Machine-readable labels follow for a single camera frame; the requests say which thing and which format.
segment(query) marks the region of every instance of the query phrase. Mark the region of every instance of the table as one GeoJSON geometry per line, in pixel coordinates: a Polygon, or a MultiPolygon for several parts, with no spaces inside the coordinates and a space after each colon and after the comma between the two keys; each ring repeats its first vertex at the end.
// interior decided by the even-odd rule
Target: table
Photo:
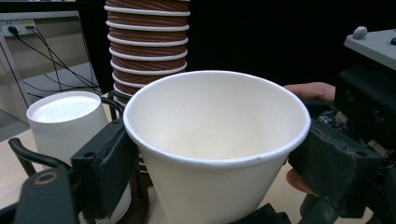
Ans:
{"type": "MultiPolygon", "coordinates": [[[[104,105],[107,116],[108,106],[104,105]]],[[[31,130],[17,134],[22,144],[34,151],[35,139],[31,130]]],[[[37,171],[42,170],[41,165],[35,164],[37,171]]],[[[262,200],[262,205],[271,204],[277,212],[286,212],[291,223],[298,223],[301,219],[299,209],[305,194],[291,187],[286,181],[286,173],[291,166],[286,163],[278,173],[276,180],[262,200]]],[[[9,147],[8,141],[0,143],[0,209],[18,201],[21,184],[27,179],[27,174],[22,169],[17,157],[9,147]]],[[[167,224],[161,203],[154,187],[148,188],[149,210],[148,224],[167,224]]],[[[366,209],[363,218],[338,218],[336,224],[360,224],[370,219],[372,212],[366,209]]]]}

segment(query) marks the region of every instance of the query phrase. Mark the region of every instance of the human hand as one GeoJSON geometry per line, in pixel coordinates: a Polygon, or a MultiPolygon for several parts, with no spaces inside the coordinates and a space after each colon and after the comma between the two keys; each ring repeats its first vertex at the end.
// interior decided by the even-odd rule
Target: human hand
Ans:
{"type": "MultiPolygon", "coordinates": [[[[284,86],[302,100],[318,99],[330,102],[335,96],[335,87],[324,82],[310,82],[304,84],[291,84],[284,86]]],[[[302,177],[291,169],[286,175],[288,183],[299,191],[312,194],[313,191],[308,187],[302,177]]]]}

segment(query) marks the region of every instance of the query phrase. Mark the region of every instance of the stack of paper cups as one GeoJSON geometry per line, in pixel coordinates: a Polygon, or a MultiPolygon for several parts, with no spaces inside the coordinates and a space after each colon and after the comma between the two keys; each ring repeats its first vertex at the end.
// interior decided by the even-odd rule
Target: stack of paper cups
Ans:
{"type": "Polygon", "coordinates": [[[114,90],[133,96],[187,66],[189,1],[107,0],[114,90]]]}

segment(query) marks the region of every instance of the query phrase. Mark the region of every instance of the electrical outlet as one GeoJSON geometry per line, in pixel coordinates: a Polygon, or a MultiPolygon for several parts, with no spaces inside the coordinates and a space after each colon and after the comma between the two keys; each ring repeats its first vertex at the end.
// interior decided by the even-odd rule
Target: electrical outlet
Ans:
{"type": "Polygon", "coordinates": [[[8,27],[13,26],[18,30],[18,35],[33,35],[35,32],[27,27],[35,27],[34,20],[23,20],[23,21],[0,21],[1,30],[4,36],[14,36],[8,27]]]}

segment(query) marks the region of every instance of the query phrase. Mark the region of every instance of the white paper cup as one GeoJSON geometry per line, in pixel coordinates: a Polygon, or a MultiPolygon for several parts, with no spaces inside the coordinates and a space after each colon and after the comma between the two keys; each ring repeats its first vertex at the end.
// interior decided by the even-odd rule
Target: white paper cup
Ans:
{"type": "Polygon", "coordinates": [[[108,124],[98,95],[67,91],[43,98],[27,110],[38,153],[71,165],[70,158],[108,124]]]}
{"type": "Polygon", "coordinates": [[[126,104],[169,223],[229,223],[255,211],[309,131],[304,104],[260,77],[195,71],[148,84],[126,104]]]}

